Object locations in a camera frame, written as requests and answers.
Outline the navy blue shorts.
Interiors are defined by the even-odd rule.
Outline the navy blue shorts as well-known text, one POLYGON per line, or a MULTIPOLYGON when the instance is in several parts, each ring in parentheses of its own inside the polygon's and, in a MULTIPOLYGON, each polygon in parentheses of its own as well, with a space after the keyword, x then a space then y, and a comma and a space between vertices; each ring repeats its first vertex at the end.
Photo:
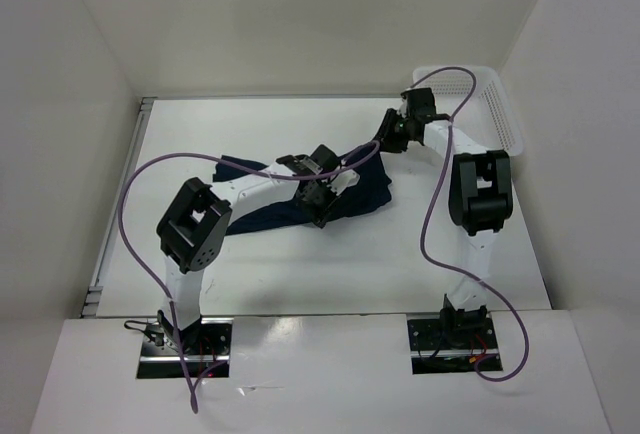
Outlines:
MULTIPOLYGON (((328 167, 327 170, 342 167, 338 164, 345 157, 349 157, 349 154, 337 156, 333 151, 326 148, 326 146, 321 145, 321 147, 318 147, 311 154, 311 158, 319 164, 319 156, 324 156, 324 152, 327 153, 326 156, 331 156, 336 159, 335 161, 329 161, 333 165, 328 167)), ((370 152, 372 152, 372 148, 363 149, 357 154, 352 154, 348 159, 349 164, 359 161, 370 152)), ((229 155, 223 155, 222 159, 253 170, 263 170, 266 168, 264 164, 229 155)), ((376 152, 366 163, 358 166, 355 172, 359 175, 358 183, 355 186, 347 188, 336 200, 335 205, 328 213, 327 222, 370 214, 391 202, 392 194, 390 186, 392 181, 386 174, 379 152, 376 152)), ((212 174, 212 181, 215 186, 216 184, 241 179, 248 175, 248 173, 231 166, 217 164, 212 174)), ((312 218, 309 213, 304 210, 296 199, 291 199, 265 206, 230 222, 227 228, 227 235, 233 236, 256 233, 310 223, 312 223, 312 218)))

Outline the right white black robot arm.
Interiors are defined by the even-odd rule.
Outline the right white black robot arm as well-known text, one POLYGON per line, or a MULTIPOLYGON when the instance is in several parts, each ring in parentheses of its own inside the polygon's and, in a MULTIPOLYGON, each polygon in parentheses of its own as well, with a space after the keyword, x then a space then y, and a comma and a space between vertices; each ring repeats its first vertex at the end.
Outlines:
POLYGON ((430 88, 401 94, 402 105, 385 113, 376 134, 381 150, 402 153, 418 142, 432 149, 442 168, 420 234, 420 250, 430 264, 455 273, 439 313, 439 341, 460 347, 487 325, 487 298, 494 244, 513 213, 511 162, 504 150, 491 150, 454 126, 454 118, 437 111, 430 88), (427 230, 442 188, 448 185, 449 217, 457 228, 460 262, 440 261, 427 251, 427 230))

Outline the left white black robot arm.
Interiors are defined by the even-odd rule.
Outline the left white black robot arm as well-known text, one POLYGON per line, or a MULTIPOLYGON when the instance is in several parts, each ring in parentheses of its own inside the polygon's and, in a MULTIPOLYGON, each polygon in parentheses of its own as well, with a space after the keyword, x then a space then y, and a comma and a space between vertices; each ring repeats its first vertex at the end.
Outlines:
POLYGON ((330 209, 359 180, 355 170, 321 145, 310 155, 283 156, 236 179, 185 181, 156 229, 166 267, 167 293, 158 311, 165 343, 180 354, 198 345, 204 271, 222 252, 233 222, 273 204, 296 201, 322 227, 330 209))

